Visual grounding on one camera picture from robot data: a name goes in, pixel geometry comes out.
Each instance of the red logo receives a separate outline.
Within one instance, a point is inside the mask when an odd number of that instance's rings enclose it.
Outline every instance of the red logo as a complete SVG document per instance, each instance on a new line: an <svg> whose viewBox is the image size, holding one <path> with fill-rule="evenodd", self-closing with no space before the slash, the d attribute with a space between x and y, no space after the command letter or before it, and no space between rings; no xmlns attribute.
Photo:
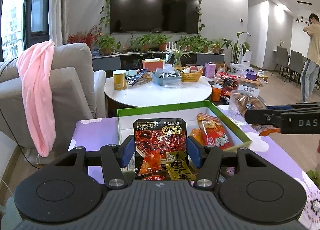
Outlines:
<svg viewBox="0 0 320 230"><path fill-rule="evenodd" d="M149 177L145 177L142 180L164 180L164 176L151 175Z"/></svg>

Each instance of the white lid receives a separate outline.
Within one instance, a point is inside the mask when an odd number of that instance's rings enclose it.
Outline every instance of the white lid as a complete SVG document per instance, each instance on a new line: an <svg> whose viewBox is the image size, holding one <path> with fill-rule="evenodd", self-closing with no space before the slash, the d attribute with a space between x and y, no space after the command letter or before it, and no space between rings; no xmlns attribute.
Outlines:
<svg viewBox="0 0 320 230"><path fill-rule="evenodd" d="M114 75L122 75L124 73L125 73L125 70L123 70L123 69L113 71Z"/></svg>

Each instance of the purple tablecloth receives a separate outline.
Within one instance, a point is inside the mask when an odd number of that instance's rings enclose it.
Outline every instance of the purple tablecloth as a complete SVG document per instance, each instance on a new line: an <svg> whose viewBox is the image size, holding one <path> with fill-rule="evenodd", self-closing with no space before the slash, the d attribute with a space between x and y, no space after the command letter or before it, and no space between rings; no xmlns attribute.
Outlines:
<svg viewBox="0 0 320 230"><path fill-rule="evenodd" d="M227 106L219 106L221 111L228 116ZM320 191L310 180L305 172L293 159L281 149L270 137L261 137L249 125L241 127L252 140L250 149L262 158L295 178L306 190L308 201L299 219L305 227L312 230L320 229ZM117 118L102 118L78 121L69 150L76 146L84 146L87 151L99 150L107 144L118 144ZM99 183L104 183L101 167L89 167L89 176Z"/></svg>

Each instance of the green-rimmed box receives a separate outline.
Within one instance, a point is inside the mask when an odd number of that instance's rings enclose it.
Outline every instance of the green-rimmed box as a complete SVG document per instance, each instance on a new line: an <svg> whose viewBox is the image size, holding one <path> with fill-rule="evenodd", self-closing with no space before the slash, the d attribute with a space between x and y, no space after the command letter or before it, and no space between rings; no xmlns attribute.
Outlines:
<svg viewBox="0 0 320 230"><path fill-rule="evenodd" d="M199 112L218 117L234 146L225 149L236 152L239 147L249 147L251 139L209 100L183 104L167 104L118 110L119 144L133 134L133 122L147 118L182 118L187 124L187 136L193 128L199 128L196 116Z"/></svg>

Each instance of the gray ribbed surface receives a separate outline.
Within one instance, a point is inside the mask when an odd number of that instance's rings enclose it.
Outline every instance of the gray ribbed surface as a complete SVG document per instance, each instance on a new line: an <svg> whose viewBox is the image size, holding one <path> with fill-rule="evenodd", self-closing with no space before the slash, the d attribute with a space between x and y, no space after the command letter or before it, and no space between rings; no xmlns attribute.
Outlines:
<svg viewBox="0 0 320 230"><path fill-rule="evenodd" d="M298 222L260 226L226 212L213 193L196 190L187 181L134 181L111 191L94 212L72 223L44 226L23 221L18 230L267 230L305 229Z"/></svg>

